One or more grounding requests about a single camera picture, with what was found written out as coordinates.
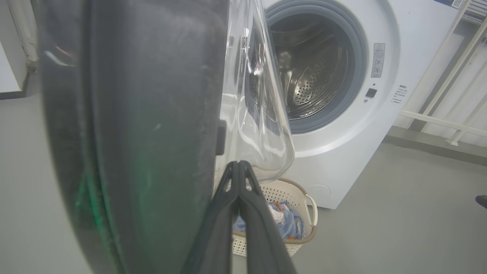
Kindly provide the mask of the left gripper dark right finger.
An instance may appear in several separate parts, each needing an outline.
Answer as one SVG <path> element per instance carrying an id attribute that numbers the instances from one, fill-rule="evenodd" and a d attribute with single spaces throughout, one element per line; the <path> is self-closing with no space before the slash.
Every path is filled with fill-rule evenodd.
<path id="1" fill-rule="evenodd" d="M 295 274 L 251 165 L 239 162 L 239 211 L 246 224 L 247 272 Z"/>

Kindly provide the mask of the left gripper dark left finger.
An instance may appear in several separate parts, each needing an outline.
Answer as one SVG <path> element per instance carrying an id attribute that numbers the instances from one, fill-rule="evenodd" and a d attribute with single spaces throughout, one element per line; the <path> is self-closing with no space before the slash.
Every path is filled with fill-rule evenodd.
<path id="1" fill-rule="evenodd" d="M 229 274 L 233 217 L 237 213 L 238 187 L 228 185 L 238 174 L 239 164 L 233 161 L 225 171 L 205 212 L 193 247 L 186 259 L 182 274 Z"/>

